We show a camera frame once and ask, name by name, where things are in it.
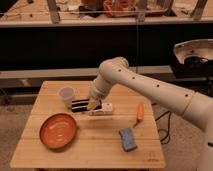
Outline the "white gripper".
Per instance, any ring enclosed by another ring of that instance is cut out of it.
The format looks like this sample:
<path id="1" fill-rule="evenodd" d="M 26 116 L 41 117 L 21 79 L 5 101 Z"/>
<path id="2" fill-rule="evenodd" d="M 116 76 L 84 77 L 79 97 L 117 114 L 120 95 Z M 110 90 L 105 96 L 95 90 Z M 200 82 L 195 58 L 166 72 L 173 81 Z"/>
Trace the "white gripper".
<path id="1" fill-rule="evenodd" d="M 96 78 L 90 86 L 89 96 L 92 97 L 88 101 L 87 109 L 94 110 L 100 105 L 98 100 L 105 99 L 110 92 L 110 84 L 102 78 Z"/>

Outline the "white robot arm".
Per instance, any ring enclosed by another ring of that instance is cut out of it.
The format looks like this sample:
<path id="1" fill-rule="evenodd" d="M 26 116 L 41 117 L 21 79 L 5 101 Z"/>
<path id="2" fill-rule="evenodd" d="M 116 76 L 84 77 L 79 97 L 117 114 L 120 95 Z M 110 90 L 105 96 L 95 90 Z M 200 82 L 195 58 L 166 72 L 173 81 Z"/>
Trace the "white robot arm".
<path id="1" fill-rule="evenodd" d="M 105 99 L 115 84 L 126 86 L 160 103 L 171 112 L 204 132 L 203 148 L 197 171 L 213 171 L 213 98 L 170 83 L 142 76 L 129 69 L 124 57 L 107 59 L 99 65 L 98 75 L 91 83 L 88 109 Z"/>

